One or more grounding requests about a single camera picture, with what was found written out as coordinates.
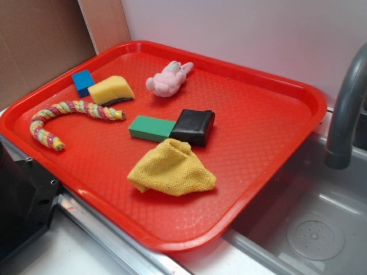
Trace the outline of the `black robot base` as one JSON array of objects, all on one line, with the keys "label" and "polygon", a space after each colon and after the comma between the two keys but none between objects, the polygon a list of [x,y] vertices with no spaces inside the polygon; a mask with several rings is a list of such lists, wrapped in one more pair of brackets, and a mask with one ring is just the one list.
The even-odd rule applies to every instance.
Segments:
[{"label": "black robot base", "polygon": [[36,160],[14,160],[1,144],[1,262],[46,233],[61,183]]}]

